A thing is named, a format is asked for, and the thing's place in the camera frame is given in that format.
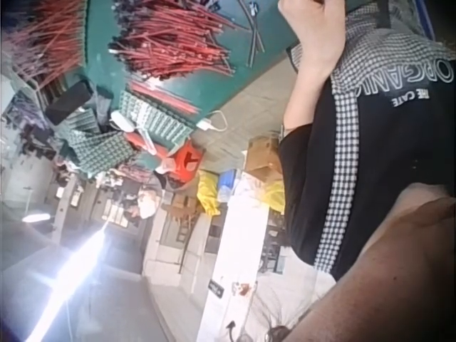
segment checkered trim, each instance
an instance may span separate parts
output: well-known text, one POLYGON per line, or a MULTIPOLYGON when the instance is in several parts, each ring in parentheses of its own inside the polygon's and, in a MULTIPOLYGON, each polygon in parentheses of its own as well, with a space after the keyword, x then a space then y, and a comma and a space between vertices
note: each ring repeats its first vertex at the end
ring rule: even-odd
MULTIPOLYGON (((323 234, 314 266, 331 272, 336 263, 350 219, 359 158, 357 90, 381 68, 420 64, 435 59, 454 60, 443 45, 429 41, 419 23, 414 3, 390 0, 392 29, 377 28, 378 6, 369 4, 346 19, 346 47, 331 75, 336 102, 336 150, 334 172, 323 234)), ((299 67, 301 44, 289 51, 299 67)))
POLYGON ((314 266, 330 272, 342 245, 350 217, 358 174, 358 99, 354 92, 334 94, 336 102, 336 151, 334 175, 323 234, 314 266))

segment window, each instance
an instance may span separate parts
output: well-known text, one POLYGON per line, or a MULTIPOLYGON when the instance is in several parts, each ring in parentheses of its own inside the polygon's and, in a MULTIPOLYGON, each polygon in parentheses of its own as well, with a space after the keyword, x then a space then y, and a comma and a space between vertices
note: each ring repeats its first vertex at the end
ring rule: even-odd
MULTIPOLYGON (((65 187, 58 187, 57 191, 56 191, 56 198, 58 198, 60 200, 63 196, 64 191, 65 191, 65 187)), ((81 195, 83 194, 83 192, 84 192, 84 188, 79 185, 78 189, 75 190, 75 192, 73 193, 73 196, 71 198, 70 205, 72 207, 75 207, 75 208, 78 207, 79 201, 81 200, 81 195)))
POLYGON ((123 228, 128 227, 128 220, 123 216, 123 207, 116 203, 113 203, 111 198, 108 198, 106 200, 105 210, 101 218, 117 224, 123 228))

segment human hand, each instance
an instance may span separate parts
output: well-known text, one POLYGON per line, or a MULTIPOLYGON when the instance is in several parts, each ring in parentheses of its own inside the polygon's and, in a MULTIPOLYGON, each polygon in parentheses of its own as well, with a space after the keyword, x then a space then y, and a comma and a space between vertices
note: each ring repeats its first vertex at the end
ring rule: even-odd
POLYGON ((345 1, 279 0, 279 10, 301 42, 301 66, 329 76, 345 46, 345 1))

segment tile floor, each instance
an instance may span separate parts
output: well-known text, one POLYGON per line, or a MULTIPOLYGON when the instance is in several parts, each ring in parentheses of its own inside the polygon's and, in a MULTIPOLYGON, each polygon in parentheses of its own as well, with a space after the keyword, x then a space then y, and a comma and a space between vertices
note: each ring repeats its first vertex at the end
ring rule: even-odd
MULTIPOLYGON (((206 148, 202 169, 220 173, 242 167, 250 138, 270 131, 280 131, 281 118, 294 85, 296 73, 288 58, 269 69, 248 85, 221 110, 228 122, 223 133, 196 131, 192 138, 206 148)), ((223 120, 215 115, 214 126, 223 127, 223 120)))

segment wire bundle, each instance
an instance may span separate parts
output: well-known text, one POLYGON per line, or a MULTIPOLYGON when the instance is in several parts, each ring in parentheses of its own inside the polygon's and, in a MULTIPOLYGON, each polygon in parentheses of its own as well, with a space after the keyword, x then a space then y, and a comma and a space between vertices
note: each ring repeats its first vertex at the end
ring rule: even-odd
POLYGON ((131 73, 165 80, 196 70, 233 74, 229 52, 213 35, 241 28, 190 0, 122 0, 114 5, 122 30, 109 45, 131 73))
POLYGON ((85 60, 86 0, 41 0, 4 36, 13 71, 40 90, 85 60))

